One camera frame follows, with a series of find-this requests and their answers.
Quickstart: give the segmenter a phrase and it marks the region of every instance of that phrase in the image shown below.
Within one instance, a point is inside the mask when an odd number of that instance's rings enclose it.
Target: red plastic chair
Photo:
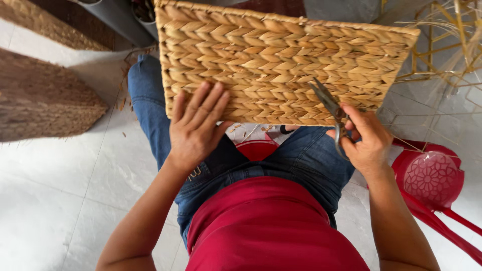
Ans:
[[[482,265],[482,252],[434,214],[440,211],[482,236],[481,228],[450,209],[464,185],[460,158],[452,150],[433,143],[395,139],[393,144],[404,148],[392,168],[410,212]]]
[[[272,154],[278,146],[279,144],[272,140],[267,134],[265,134],[264,140],[255,139],[236,144],[238,150],[250,161],[264,160],[266,157]]]

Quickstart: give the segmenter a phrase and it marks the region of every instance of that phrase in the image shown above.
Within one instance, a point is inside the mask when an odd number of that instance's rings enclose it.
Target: scissors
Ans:
[[[349,116],[343,111],[343,109],[337,103],[335,98],[333,98],[333,96],[328,91],[328,89],[325,86],[323,86],[322,83],[320,81],[318,81],[318,79],[316,79],[315,77],[313,77],[313,80],[316,82],[318,87],[314,86],[312,83],[309,83],[309,85],[315,91],[315,94],[318,97],[318,99],[320,99],[320,101],[323,103],[323,105],[325,105],[325,108],[328,109],[328,111],[330,111],[330,113],[333,115],[333,117],[335,118],[335,121],[336,121],[336,123],[335,123],[335,129],[336,129],[335,148],[336,148],[336,151],[345,160],[350,161],[350,159],[344,153],[342,153],[342,151],[341,151],[342,147],[340,145],[340,138],[343,137],[343,136],[348,137],[348,139],[351,140],[351,142],[355,143],[355,140],[353,140],[353,138],[351,138],[350,135],[348,134],[348,132],[345,128],[345,124],[341,121],[344,118],[349,119]]]

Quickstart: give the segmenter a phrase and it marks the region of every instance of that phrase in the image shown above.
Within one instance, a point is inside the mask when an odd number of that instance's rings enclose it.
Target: braided weave pattern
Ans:
[[[332,126],[308,82],[365,110],[381,106],[420,31],[315,21],[190,2],[156,3],[166,113],[174,96],[221,81],[223,120]]]

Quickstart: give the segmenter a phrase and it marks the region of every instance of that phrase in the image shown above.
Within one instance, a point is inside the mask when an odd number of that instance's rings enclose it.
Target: scissor blade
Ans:
[[[325,105],[325,108],[330,111],[330,113],[335,117],[339,119],[344,118],[346,115],[342,111],[340,105],[338,102],[333,98],[331,93],[328,91],[328,89],[320,82],[318,79],[313,77],[314,81],[318,85],[318,87],[315,87],[312,83],[309,83],[311,88],[315,91],[316,96],[320,101]]]

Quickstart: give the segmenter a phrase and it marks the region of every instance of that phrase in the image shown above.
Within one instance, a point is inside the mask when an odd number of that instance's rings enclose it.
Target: red shirt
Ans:
[[[207,200],[192,218],[187,251],[187,271],[368,270],[306,189],[269,176]]]

